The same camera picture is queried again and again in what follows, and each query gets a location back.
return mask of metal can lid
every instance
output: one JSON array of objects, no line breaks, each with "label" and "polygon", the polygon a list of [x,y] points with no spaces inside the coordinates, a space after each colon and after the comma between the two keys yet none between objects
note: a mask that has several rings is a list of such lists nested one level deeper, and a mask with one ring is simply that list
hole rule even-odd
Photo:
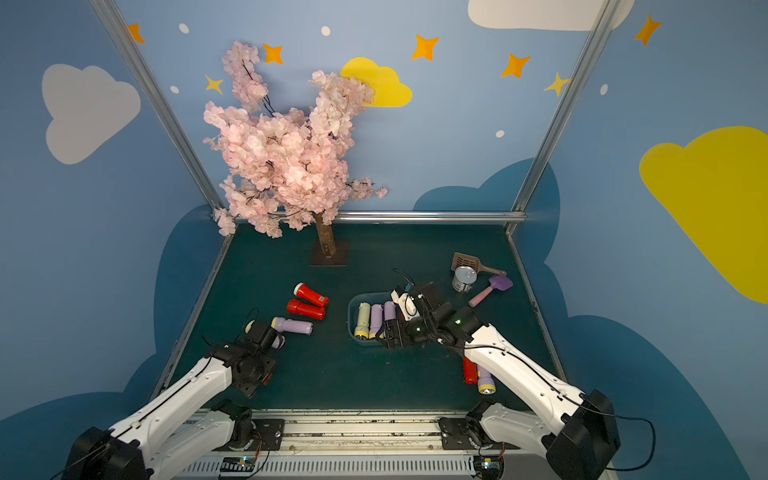
[{"label": "metal can lid", "polygon": [[478,279],[478,273],[471,266],[457,266],[455,275],[462,283],[474,283]]}]

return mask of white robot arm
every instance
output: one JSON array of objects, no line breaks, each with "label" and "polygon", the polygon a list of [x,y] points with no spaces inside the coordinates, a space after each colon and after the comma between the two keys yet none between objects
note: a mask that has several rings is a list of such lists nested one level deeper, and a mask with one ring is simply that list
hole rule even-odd
[{"label": "white robot arm", "polygon": [[223,402],[173,435],[197,409],[230,385],[251,397],[272,376],[283,337],[251,323],[246,337],[215,345],[181,379],[106,432],[91,428],[75,440],[62,480],[168,480],[222,445],[253,441],[251,411]]},{"label": "white robot arm", "polygon": [[474,436],[506,442],[545,457],[561,478],[595,480],[620,446],[611,401],[597,390],[585,395],[509,343],[472,309],[456,311],[434,283],[392,292],[406,318],[384,322],[376,339],[389,348],[437,342],[488,370],[534,414],[501,403],[481,404],[468,415]]}]

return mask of white cloud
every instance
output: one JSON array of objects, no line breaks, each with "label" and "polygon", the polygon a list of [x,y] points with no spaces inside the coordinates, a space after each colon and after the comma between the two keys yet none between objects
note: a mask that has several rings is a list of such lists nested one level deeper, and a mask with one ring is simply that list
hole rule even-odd
[{"label": "white cloud", "polygon": [[53,117],[45,133],[56,160],[85,160],[136,118],[141,99],[133,85],[90,66],[51,65],[43,74],[43,100]]},{"label": "white cloud", "polygon": [[[588,31],[603,0],[469,0],[470,19],[486,28]],[[629,15],[634,0],[621,0],[612,28]]]}]

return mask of brown scoop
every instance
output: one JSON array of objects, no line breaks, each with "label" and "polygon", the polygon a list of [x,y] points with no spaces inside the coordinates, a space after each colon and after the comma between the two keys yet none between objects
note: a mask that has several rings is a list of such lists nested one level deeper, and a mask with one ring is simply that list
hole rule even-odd
[{"label": "brown scoop", "polygon": [[475,272],[477,273],[488,272],[488,273],[493,273],[495,275],[507,276],[507,273],[504,270],[497,270],[489,266],[484,266],[482,263],[480,263],[480,259],[478,257],[473,257],[472,255],[465,255],[459,252],[456,252],[453,254],[453,261],[451,262],[451,270],[456,270],[457,266],[470,266],[471,268],[475,269]]}]

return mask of tin can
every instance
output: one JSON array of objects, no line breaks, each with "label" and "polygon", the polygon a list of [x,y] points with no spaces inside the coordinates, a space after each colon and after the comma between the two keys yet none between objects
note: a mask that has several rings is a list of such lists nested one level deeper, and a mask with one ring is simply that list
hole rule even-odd
[{"label": "tin can", "polygon": [[457,266],[453,273],[451,285],[459,293],[467,293],[472,290],[472,284],[478,279],[478,273],[470,266]]}]

